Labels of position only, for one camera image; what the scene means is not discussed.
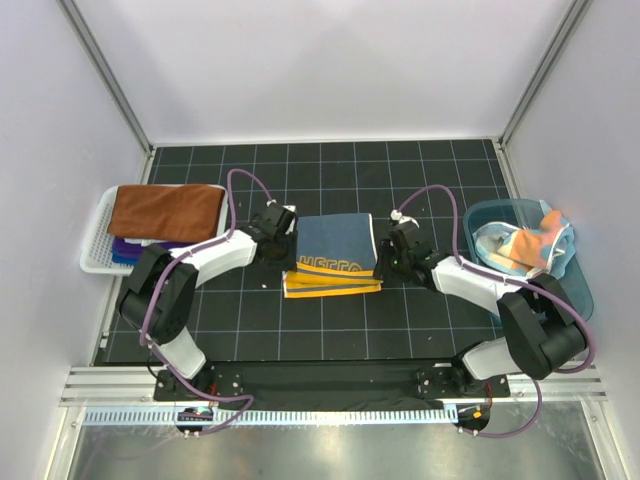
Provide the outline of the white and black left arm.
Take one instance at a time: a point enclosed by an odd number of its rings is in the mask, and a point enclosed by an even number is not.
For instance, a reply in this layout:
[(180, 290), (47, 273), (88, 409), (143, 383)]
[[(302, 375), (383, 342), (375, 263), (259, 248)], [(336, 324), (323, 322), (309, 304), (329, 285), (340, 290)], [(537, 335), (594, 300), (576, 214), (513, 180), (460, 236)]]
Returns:
[(203, 399), (212, 386), (203, 370), (206, 356), (187, 328), (197, 288), (250, 265), (294, 269), (297, 224), (294, 206), (270, 201), (248, 224), (214, 239), (184, 248), (144, 249), (119, 294), (117, 310), (139, 331), (141, 344), (179, 374), (177, 389), (188, 399)]

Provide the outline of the yellow and blue cat towel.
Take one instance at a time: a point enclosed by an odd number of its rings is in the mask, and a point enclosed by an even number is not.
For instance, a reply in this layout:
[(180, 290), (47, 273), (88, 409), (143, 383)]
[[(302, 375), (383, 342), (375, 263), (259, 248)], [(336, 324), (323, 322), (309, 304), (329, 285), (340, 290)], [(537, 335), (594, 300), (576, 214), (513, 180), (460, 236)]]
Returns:
[(286, 299), (377, 293), (378, 260), (369, 213), (306, 216), (298, 220), (296, 265), (283, 274)]

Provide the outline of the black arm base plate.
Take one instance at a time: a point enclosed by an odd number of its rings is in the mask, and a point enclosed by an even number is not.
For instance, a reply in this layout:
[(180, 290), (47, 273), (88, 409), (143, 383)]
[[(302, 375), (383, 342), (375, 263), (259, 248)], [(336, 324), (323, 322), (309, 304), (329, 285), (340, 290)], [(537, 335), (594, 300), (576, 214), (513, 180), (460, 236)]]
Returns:
[(240, 410), (245, 395), (252, 413), (427, 413), (450, 401), (478, 406), (481, 428), (492, 401), (510, 396), (504, 374), (475, 380), (447, 359), (210, 361), (190, 384), (230, 397), (225, 413)]

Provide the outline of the brown towel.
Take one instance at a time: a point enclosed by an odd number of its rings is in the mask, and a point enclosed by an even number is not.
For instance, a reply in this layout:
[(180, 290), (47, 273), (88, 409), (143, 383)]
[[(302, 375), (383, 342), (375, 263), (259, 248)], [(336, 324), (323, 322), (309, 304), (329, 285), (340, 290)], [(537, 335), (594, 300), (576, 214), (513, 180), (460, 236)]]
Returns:
[(199, 243), (216, 236), (225, 194), (205, 184), (122, 185), (108, 232), (120, 238)]

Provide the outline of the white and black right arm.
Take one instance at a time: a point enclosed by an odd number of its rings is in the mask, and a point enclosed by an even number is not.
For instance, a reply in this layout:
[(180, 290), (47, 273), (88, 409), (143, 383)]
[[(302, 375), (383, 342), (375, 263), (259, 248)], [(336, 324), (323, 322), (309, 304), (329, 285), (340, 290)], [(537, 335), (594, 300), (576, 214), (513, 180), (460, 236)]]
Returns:
[(450, 382), (460, 395), (475, 395), (487, 379), (499, 375), (523, 373), (543, 380), (554, 372), (581, 371), (592, 361), (586, 321), (558, 280), (548, 274), (531, 280), (505, 276), (435, 250), (413, 221), (390, 222), (374, 276), (457, 297), (499, 318), (501, 338), (457, 355)]

